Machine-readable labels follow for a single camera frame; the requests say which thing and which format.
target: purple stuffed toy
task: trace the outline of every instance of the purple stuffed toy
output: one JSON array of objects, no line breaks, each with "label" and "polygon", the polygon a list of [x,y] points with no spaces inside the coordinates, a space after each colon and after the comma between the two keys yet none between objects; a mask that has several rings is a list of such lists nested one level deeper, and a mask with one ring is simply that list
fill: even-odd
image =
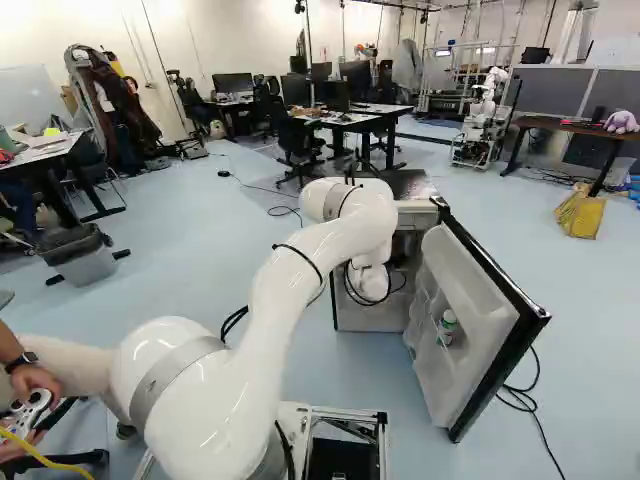
[{"label": "purple stuffed toy", "polygon": [[633,113],[627,110],[620,110],[611,114],[604,124],[604,129],[610,133],[617,133],[619,135],[628,132],[640,132],[640,125],[636,122],[636,117]]}]

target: person's hand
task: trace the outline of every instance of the person's hand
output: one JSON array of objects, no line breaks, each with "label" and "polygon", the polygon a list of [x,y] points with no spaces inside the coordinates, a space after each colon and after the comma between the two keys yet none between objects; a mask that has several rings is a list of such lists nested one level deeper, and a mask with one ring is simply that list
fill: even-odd
[{"label": "person's hand", "polygon": [[[11,425],[12,420],[12,418],[3,418],[0,421],[0,425],[7,428]],[[35,430],[31,430],[25,437],[25,441],[29,442],[31,445],[37,445],[46,433],[46,430],[43,430],[38,434],[36,434]],[[17,443],[5,439],[1,439],[0,442],[0,463],[8,462],[9,460],[20,458],[25,455],[25,451]]]},{"label": "person's hand", "polygon": [[62,387],[51,373],[42,367],[35,365],[20,365],[11,372],[11,385],[16,391],[18,398],[23,402],[29,400],[31,390],[34,388],[45,388],[53,395],[51,402],[52,410],[56,408],[60,401]]}]

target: black desk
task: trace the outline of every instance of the black desk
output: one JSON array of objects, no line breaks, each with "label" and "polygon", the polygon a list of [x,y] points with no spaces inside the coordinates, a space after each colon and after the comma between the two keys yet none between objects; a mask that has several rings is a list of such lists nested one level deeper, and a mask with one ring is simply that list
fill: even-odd
[{"label": "black desk", "polygon": [[[91,139],[86,132],[76,132],[70,134],[69,139],[64,143],[60,143],[58,145],[60,148],[53,145],[50,153],[44,153],[46,150],[29,149],[18,155],[10,164],[0,167],[0,177],[31,178],[42,191],[46,202],[58,214],[60,223],[65,228],[73,228],[82,223],[123,212],[126,207],[108,209],[104,206],[82,170],[82,150],[90,142]],[[57,168],[64,169],[65,166],[73,172],[78,185],[96,208],[96,213],[78,218],[73,207],[68,203],[62,186],[53,172]]]},{"label": "black desk", "polygon": [[[236,126],[240,123],[240,112],[251,112],[253,100],[233,100],[228,102],[213,102],[205,100],[205,103],[218,110],[220,121],[227,131],[227,139],[236,141]],[[231,124],[227,122],[227,114],[231,116]]]},{"label": "black desk", "polygon": [[377,115],[368,115],[362,113],[347,114],[350,121],[342,121],[336,117],[312,117],[309,115],[298,115],[295,118],[310,121],[319,120],[323,128],[331,130],[333,135],[333,157],[339,158],[345,155],[344,133],[361,133],[362,134],[362,159],[365,162],[371,160],[371,139],[369,135],[378,128],[382,128],[384,120]]},{"label": "black desk", "polygon": [[396,148],[396,125],[398,119],[411,113],[413,106],[411,105],[390,105],[390,104],[376,104],[376,103],[360,103],[358,105],[365,105],[365,107],[355,107],[353,104],[349,107],[349,111],[352,113],[365,113],[368,115],[377,115],[384,119],[387,130],[387,170],[397,170],[405,167],[406,162],[394,164],[394,155]]}]

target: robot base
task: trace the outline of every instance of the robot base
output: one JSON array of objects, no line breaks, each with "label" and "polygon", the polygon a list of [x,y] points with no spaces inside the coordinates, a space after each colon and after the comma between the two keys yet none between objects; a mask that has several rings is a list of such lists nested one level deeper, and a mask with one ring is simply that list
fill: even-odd
[{"label": "robot base", "polygon": [[[282,402],[278,422],[291,446],[296,480],[388,480],[386,412]],[[147,450],[132,480],[167,478],[160,470]],[[266,472],[251,480],[267,478],[274,477]],[[288,477],[284,473],[280,478]]]}]

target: yellow cable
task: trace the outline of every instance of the yellow cable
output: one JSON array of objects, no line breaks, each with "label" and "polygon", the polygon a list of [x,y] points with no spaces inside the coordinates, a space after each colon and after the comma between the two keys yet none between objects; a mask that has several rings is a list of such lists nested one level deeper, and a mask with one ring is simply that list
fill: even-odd
[{"label": "yellow cable", "polygon": [[2,427],[0,427],[0,436],[8,438],[12,442],[16,442],[18,445],[20,445],[20,447],[23,450],[30,453],[33,458],[38,460],[41,464],[43,464],[47,468],[52,468],[53,470],[67,470],[69,472],[76,472],[82,475],[87,480],[95,480],[95,478],[93,478],[93,476],[89,472],[87,472],[84,468],[80,468],[76,465],[64,465],[62,463],[52,462],[48,458],[43,457],[42,455],[40,455],[40,452],[38,452],[38,450],[29,442],[24,441],[17,435],[14,435],[13,433],[5,430]]}]

